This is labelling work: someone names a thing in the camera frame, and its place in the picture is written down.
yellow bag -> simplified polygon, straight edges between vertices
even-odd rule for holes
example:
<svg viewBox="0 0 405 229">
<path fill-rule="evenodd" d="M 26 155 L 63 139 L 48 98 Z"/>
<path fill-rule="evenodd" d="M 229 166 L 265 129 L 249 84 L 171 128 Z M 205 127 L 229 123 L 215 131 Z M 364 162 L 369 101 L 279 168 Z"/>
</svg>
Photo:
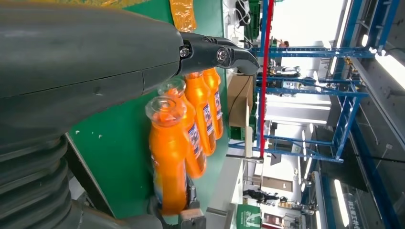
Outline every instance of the yellow bag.
<svg viewBox="0 0 405 229">
<path fill-rule="evenodd" d="M 170 10 L 174 26 L 181 32 L 192 32 L 197 28 L 192 1 L 170 0 Z"/>
</svg>

metal rack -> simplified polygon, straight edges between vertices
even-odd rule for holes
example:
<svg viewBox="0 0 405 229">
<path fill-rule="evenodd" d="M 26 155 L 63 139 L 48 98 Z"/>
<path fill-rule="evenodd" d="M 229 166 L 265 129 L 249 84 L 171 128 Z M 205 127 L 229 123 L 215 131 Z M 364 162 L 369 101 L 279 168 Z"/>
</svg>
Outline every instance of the metal rack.
<svg viewBox="0 0 405 229">
<path fill-rule="evenodd" d="M 258 77 L 257 79 L 261 81 L 261 88 L 258 88 L 259 92 L 259 109 L 258 109 L 258 123 L 257 123 L 257 145 L 252 148 L 253 151 L 260 152 L 260 159 L 263 159 L 264 153 L 271 154 L 285 154 L 293 156 L 309 156 L 315 160 L 326 160 L 332 162 L 342 162 L 341 153 L 346 139 L 348 136 L 351 136 L 352 142 L 359 147 L 359 164 L 365 167 L 365 176 L 368 177 L 370 182 L 370 189 L 376 195 L 373 195 L 373 198 L 376 201 L 377 207 L 381 213 L 381 218 L 384 222 L 386 228 L 398 228 L 398 218 L 393 212 L 393 207 L 388 199 L 387 191 L 385 190 L 381 177 L 378 172 L 375 172 L 375 164 L 371 159 L 367 157 L 370 152 L 367 149 L 367 146 L 364 142 L 362 134 L 358 129 L 357 122 L 355 120 L 356 111 L 358 110 L 360 101 L 362 98 L 367 96 L 365 93 L 360 93 L 357 91 L 356 86 L 359 85 L 359 81 L 351 80 L 342 80 L 342 72 L 345 66 L 345 62 L 342 58 L 350 57 L 352 60 L 355 58 L 373 58 L 375 53 L 371 53 L 369 50 L 376 49 L 378 54 L 382 53 L 382 50 L 387 41 L 388 33 L 390 31 L 391 25 L 393 23 L 396 9 L 399 5 L 399 0 L 378 0 L 376 1 L 375 8 L 372 9 L 372 17 L 369 22 L 363 21 L 361 19 L 360 12 L 362 8 L 366 5 L 366 0 L 347 0 L 348 10 L 346 20 L 344 22 L 344 30 L 341 31 L 341 35 L 333 44 L 334 47 L 288 47 L 288 48 L 276 48 L 269 46 L 270 40 L 270 27 L 271 27 L 271 18 L 273 16 L 273 9 L 275 5 L 274 0 L 265 0 L 263 1 L 263 20 L 261 27 L 261 43 L 259 48 L 252 48 L 251 52 L 255 53 L 258 57 L 264 58 L 263 63 L 263 76 Z M 352 47 L 353 45 L 359 45 L 357 42 L 352 41 L 352 37 L 356 36 L 356 30 L 358 27 L 363 26 L 367 29 L 367 38 L 364 42 L 365 47 Z M 314 80 L 308 79 L 290 79 L 290 78 L 276 78 L 270 77 L 267 74 L 267 63 L 269 57 L 321 57 L 321 58 L 334 58 L 336 69 L 333 69 L 336 72 L 333 75 L 333 79 L 328 80 L 319 80 L 319 83 L 333 83 L 338 85 L 336 89 L 331 89 L 328 87 L 320 87 L 317 85 L 317 82 Z M 304 86 L 310 86 L 312 88 L 318 87 L 321 90 L 313 89 L 288 89 L 288 88 L 268 88 L 267 82 L 297 82 L 301 83 Z M 306 94 L 328 94 L 335 95 L 338 97 L 341 105 L 341 115 L 337 123 L 337 128 L 334 133 L 333 140 L 331 142 L 321 142 L 314 140 L 304 141 L 302 139 L 292 139 L 292 138 L 283 138 L 273 135 L 265 134 L 264 121 L 265 121 L 265 95 L 266 93 L 306 93 Z M 265 141 L 267 139 L 273 140 L 273 147 L 270 149 L 265 149 Z M 326 145 L 331 148 L 330 156 L 320 155 L 316 150 L 311 150 L 306 148 L 306 151 L 310 155 L 303 155 L 303 153 L 291 153 L 284 150 L 277 149 L 277 142 L 279 141 L 289 141 L 292 144 L 302 146 L 305 142 L 306 144 L 316 144 L 316 145 Z M 243 142 L 237 144 L 231 144 L 230 147 L 245 149 L 246 146 L 243 145 Z"/>
<path fill-rule="evenodd" d="M 358 110 L 360 101 L 362 98 L 367 96 L 365 93 L 360 93 L 357 91 L 356 86 L 360 84 L 359 81 L 351 80 L 341 80 L 340 75 L 336 75 L 333 80 L 319 80 L 319 83 L 335 83 L 338 85 L 338 89 L 330 89 L 327 87 L 319 87 L 321 90 L 307 90 L 307 89 L 286 89 L 286 88 L 267 88 L 267 82 L 279 81 L 284 82 L 297 82 L 306 86 L 316 86 L 314 80 L 302 80 L 302 79 L 289 79 L 289 78 L 278 78 L 278 77 L 269 77 L 267 74 L 267 63 L 269 57 L 323 57 L 323 58 L 345 58 L 345 57 L 355 57 L 355 58 L 373 58 L 374 53 L 369 51 L 369 48 L 378 48 L 384 46 L 386 42 L 386 35 L 389 32 L 390 26 L 394 19 L 395 8 L 398 6 L 398 0 L 392 1 L 378 1 L 375 11 L 373 13 L 373 19 L 369 29 L 369 41 L 367 42 L 366 47 L 348 47 L 347 42 L 342 42 L 344 37 L 342 37 L 341 44 L 336 44 L 336 47 L 288 47 L 288 48 L 277 48 L 269 46 L 270 38 L 270 27 L 273 17 L 273 10 L 275 1 L 274 0 L 265 0 L 263 1 L 263 21 L 261 27 L 261 43 L 259 48 L 252 48 L 252 52 L 256 53 L 257 56 L 264 57 L 263 63 L 263 76 L 267 77 L 258 77 L 258 80 L 261 80 L 261 88 L 258 88 L 259 91 L 259 113 L 258 113 L 258 135 L 257 145 L 253 147 L 253 151 L 260 151 L 260 157 L 262 158 L 264 153 L 273 153 L 273 154 L 286 154 L 286 155 L 295 155 L 295 156 L 305 156 L 303 154 L 294 154 L 287 151 L 277 150 L 277 141 L 287 140 L 293 144 L 297 142 L 303 142 L 301 139 L 280 139 L 276 136 L 265 135 L 262 131 L 264 126 L 265 118 L 265 95 L 266 93 L 306 93 L 306 94 L 327 94 L 327 95 L 336 95 L 341 102 L 342 112 L 337 123 L 337 129 L 333 137 L 332 142 L 319 142 L 319 145 L 330 146 L 332 156 L 323 156 L 318 152 L 312 151 L 310 157 L 319 160 L 329 160 L 334 162 L 342 162 L 341 152 L 346 143 L 346 139 L 349 135 L 350 128 L 355 118 L 355 114 Z M 358 12 L 360 11 L 360 6 L 362 0 L 348 0 L 348 7 L 351 6 L 352 10 L 350 14 L 347 15 L 346 27 L 353 27 L 352 20 L 357 20 Z M 345 33 L 345 36 L 351 36 L 353 32 Z M 265 149 L 266 139 L 275 139 L 276 147 L 272 149 Z"/>
</svg>

screw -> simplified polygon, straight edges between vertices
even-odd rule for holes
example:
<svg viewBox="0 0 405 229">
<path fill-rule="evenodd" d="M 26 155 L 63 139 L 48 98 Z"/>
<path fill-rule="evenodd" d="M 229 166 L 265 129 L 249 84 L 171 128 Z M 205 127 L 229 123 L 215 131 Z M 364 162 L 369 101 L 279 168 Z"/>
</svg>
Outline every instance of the screw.
<svg viewBox="0 0 405 229">
<path fill-rule="evenodd" d="M 180 57 L 186 57 L 190 53 L 190 49 L 183 47 L 180 49 Z"/>
<path fill-rule="evenodd" d="M 226 51 L 223 49 L 218 50 L 216 53 L 216 58 L 218 61 L 224 61 L 226 58 Z"/>
</svg>

person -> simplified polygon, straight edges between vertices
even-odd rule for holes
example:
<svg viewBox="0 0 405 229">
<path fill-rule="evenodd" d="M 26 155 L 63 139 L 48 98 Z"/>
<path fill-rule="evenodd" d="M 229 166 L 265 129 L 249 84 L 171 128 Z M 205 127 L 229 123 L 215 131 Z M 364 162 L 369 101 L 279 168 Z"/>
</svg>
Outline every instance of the person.
<svg viewBox="0 0 405 229">
<path fill-rule="evenodd" d="M 283 40 L 273 39 L 273 44 L 276 45 L 279 48 L 288 48 L 288 47 L 290 47 L 290 43 L 288 41 L 283 41 Z"/>
<path fill-rule="evenodd" d="M 267 203 L 269 200 L 279 199 L 279 197 L 277 196 L 278 193 L 272 195 L 262 191 L 261 189 L 258 189 L 257 191 L 252 189 L 244 190 L 243 195 L 250 196 L 252 199 L 255 199 L 257 203 Z"/>
</svg>

blue steel shelf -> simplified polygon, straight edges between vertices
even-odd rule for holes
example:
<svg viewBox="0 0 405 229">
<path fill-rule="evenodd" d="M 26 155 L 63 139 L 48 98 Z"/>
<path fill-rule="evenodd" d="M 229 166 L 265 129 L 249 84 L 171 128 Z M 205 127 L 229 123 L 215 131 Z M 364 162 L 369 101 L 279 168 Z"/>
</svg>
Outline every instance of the blue steel shelf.
<svg viewBox="0 0 405 229">
<path fill-rule="evenodd" d="M 252 48 L 251 52 L 258 57 L 263 57 L 259 48 Z M 269 56 L 276 57 L 318 57 L 318 58 L 373 58 L 374 54 L 364 47 L 352 48 L 324 48 L 324 47 L 289 47 L 289 48 L 269 48 Z"/>
<path fill-rule="evenodd" d="M 300 157 L 312 157 L 316 160 L 325 160 L 331 162 L 340 162 L 342 163 L 343 160 L 341 159 L 341 155 L 343 152 L 344 145 L 346 144 L 346 140 L 349 136 L 350 127 L 356 117 L 356 112 L 360 106 L 360 101 L 364 97 L 367 97 L 367 93 L 358 92 L 356 86 L 360 85 L 360 81 L 352 81 L 352 80 L 319 80 L 319 83 L 330 83 L 336 84 L 336 88 L 345 88 L 345 90 L 333 89 L 329 87 L 322 87 L 316 85 L 316 81 L 313 79 L 293 79 L 293 78 L 282 78 L 282 77 L 267 77 L 268 82 L 297 82 L 303 84 L 303 86 L 313 86 L 321 88 L 320 91 L 316 90 L 307 90 L 307 89 L 286 89 L 286 88 L 266 88 L 266 92 L 269 93 L 284 93 L 284 94 L 294 94 L 294 93 L 306 93 L 306 94 L 325 94 L 325 95 L 335 95 L 339 98 L 344 98 L 344 102 L 342 105 L 341 115 L 339 117 L 338 123 L 336 125 L 336 131 L 333 135 L 333 139 L 331 142 L 327 141 L 303 141 L 302 139 L 297 138 L 286 138 L 286 137 L 279 137 L 273 135 L 265 135 L 265 139 L 273 139 L 275 140 L 273 149 L 265 149 L 265 152 L 272 153 L 272 154 L 284 154 L 284 155 L 291 155 L 291 156 L 300 156 Z M 302 143 L 305 142 L 306 144 L 316 144 L 316 145 L 323 145 L 329 146 L 331 151 L 331 156 L 321 155 L 319 152 L 314 151 L 308 147 L 306 151 L 308 155 L 304 155 L 303 153 L 291 153 L 289 151 L 279 150 L 277 148 L 278 141 L 288 141 L 294 145 L 298 145 L 302 147 Z"/>
<path fill-rule="evenodd" d="M 341 81 L 342 78 L 342 70 L 344 67 L 344 61 L 340 58 L 346 57 L 354 57 L 354 58 L 374 58 L 374 55 L 371 54 L 368 50 L 369 48 L 377 49 L 377 53 L 381 54 L 385 43 L 387 42 L 387 37 L 391 28 L 391 25 L 394 21 L 396 9 L 399 5 L 399 0 L 377 0 L 376 6 L 373 10 L 373 15 L 371 19 L 371 23 L 369 25 L 365 24 L 363 21 L 358 21 L 359 14 L 362 9 L 362 5 L 365 5 L 368 0 L 352 0 L 350 12 L 348 15 L 348 20 L 345 25 L 344 29 L 344 36 L 341 41 L 341 44 L 338 44 L 341 48 L 325 48 L 325 47 L 289 47 L 289 48 L 269 48 L 269 57 L 276 58 L 276 57 L 323 57 L 323 58 L 337 58 L 336 61 L 336 70 L 333 76 L 335 81 Z M 268 1 L 263 1 L 263 19 L 262 19 L 262 26 L 261 26 L 261 43 L 260 48 L 252 48 L 251 52 L 258 57 L 264 56 L 264 47 L 265 47 L 265 37 L 266 37 L 266 22 L 267 16 L 273 15 L 272 12 L 267 12 L 268 9 Z M 350 47 L 350 43 L 352 37 L 355 35 L 354 30 L 356 25 L 360 24 L 364 26 L 368 31 L 368 41 L 366 47 Z M 274 78 L 274 77 L 266 77 L 265 80 L 282 80 L 282 81 L 295 81 L 293 79 L 285 79 L 285 78 Z M 314 85 L 313 80 L 297 80 L 296 82 L 302 83 L 304 85 Z M 358 110 L 360 101 L 362 98 L 367 96 L 364 93 L 359 93 L 356 90 L 356 84 L 354 82 L 333 82 L 339 84 L 347 84 L 346 91 L 339 91 L 339 90 L 331 90 L 329 88 L 321 87 L 321 91 L 313 91 L 313 90 L 301 90 L 301 89 L 280 89 L 280 88 L 266 88 L 267 92 L 275 92 L 275 93 L 310 93 L 310 94 L 330 94 L 330 95 L 337 95 L 339 102 L 341 104 L 342 112 L 338 120 L 338 128 L 335 131 L 334 137 L 331 142 L 320 142 L 320 141 L 306 141 L 308 144 L 318 144 L 318 145 L 327 145 L 331 148 L 331 155 L 330 157 L 325 157 L 320 155 L 318 152 L 312 151 L 307 149 L 309 152 L 310 157 L 313 159 L 319 160 L 327 160 L 333 162 L 342 162 L 340 159 L 341 151 L 344 147 L 348 134 L 352 128 L 352 135 L 354 138 L 354 142 L 359 149 L 360 159 L 362 164 L 366 169 L 366 175 L 370 181 L 372 190 L 375 195 L 375 199 L 377 202 L 378 209 L 381 213 L 383 223 L 385 228 L 387 229 L 396 229 L 400 228 L 398 217 L 393 209 L 391 201 L 388 198 L 387 191 L 381 181 L 381 177 L 379 176 L 377 170 L 375 169 L 375 164 L 372 159 L 368 156 L 370 152 L 367 148 L 367 145 L 362 137 L 362 134 L 358 128 L 358 124 L 355 120 L 355 114 Z M 260 119 L 264 119 L 264 117 L 258 117 L 258 123 L 260 123 Z M 262 130 L 262 126 L 257 125 L 258 133 Z M 265 149 L 265 152 L 273 153 L 273 154 L 285 154 L 285 155 L 293 155 L 293 156 L 301 156 L 303 154 L 291 153 L 283 150 L 277 150 L 277 141 L 291 141 L 293 144 L 302 144 L 302 139 L 291 139 L 291 138 L 282 138 L 277 136 L 270 136 L 265 135 L 265 139 L 275 139 L 275 147 L 273 149 Z M 257 147 L 253 147 L 254 151 L 260 151 L 258 147 L 260 145 L 260 138 L 257 137 Z M 245 147 L 242 145 L 243 142 L 237 144 L 230 144 L 229 147 L 235 147 L 244 149 Z M 303 193 L 303 201 L 306 199 L 308 195 L 308 189 L 306 189 Z M 331 216 L 328 216 L 328 223 L 334 222 L 334 219 L 331 219 Z"/>
</svg>

